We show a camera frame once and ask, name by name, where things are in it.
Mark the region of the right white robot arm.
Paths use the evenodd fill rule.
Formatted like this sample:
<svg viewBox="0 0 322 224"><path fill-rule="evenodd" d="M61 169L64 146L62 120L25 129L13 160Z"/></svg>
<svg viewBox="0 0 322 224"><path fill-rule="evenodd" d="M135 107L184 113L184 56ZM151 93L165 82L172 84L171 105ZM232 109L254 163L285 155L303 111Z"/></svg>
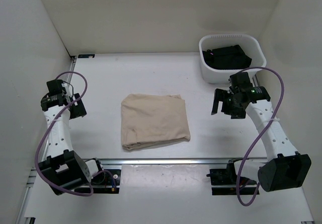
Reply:
<svg viewBox="0 0 322 224"><path fill-rule="evenodd" d="M273 116L270 96L264 87L245 89L216 89L212 114L216 114L218 104L221 111L232 119L244 119L249 116L253 121L266 154L267 162L259 163L240 160L227 164L226 178L236 184L243 178L258 182L266 191L277 191L301 187L311 166L307 154L300 154L286 136L279 120Z"/></svg>

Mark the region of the beige trousers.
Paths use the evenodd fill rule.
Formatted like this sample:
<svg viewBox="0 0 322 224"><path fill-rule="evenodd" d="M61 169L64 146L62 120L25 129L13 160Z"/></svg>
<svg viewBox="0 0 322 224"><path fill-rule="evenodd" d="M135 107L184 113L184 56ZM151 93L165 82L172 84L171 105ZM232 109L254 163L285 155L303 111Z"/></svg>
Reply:
<svg viewBox="0 0 322 224"><path fill-rule="evenodd" d="M130 94L121 102L121 145L125 150L190 139L186 102L180 95Z"/></svg>

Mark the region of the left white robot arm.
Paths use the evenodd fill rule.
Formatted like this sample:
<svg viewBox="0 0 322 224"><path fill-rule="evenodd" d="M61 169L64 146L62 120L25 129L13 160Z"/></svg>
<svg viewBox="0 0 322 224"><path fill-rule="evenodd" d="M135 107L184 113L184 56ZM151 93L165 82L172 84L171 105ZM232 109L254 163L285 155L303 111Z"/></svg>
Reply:
<svg viewBox="0 0 322 224"><path fill-rule="evenodd" d="M45 160L39 161L36 153L37 173L50 186L56 195L72 193L78 196L90 196L87 193L74 192L83 185L100 184L105 180L106 172L101 162L94 158L84 161L73 150L69 120L86 115L81 101L70 105L73 97L70 94L48 94L41 100L41 107L47 122L44 139L48 140Z"/></svg>

